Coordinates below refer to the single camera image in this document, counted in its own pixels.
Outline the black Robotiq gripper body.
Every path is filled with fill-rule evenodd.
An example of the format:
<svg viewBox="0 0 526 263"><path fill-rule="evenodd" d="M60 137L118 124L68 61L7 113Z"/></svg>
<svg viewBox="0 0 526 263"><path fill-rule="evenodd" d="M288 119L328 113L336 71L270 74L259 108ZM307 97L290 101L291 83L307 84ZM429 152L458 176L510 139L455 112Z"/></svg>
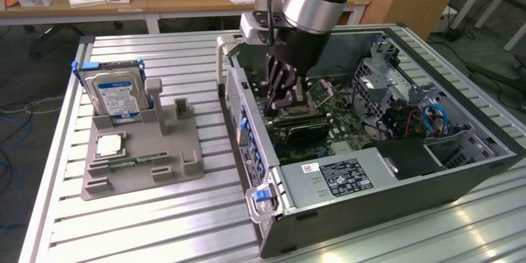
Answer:
<svg viewBox="0 0 526 263"><path fill-rule="evenodd" d="M295 68L299 76L304 76L318 63L328 38L328 32L312 34L298 28L278 29L271 57Z"/></svg>

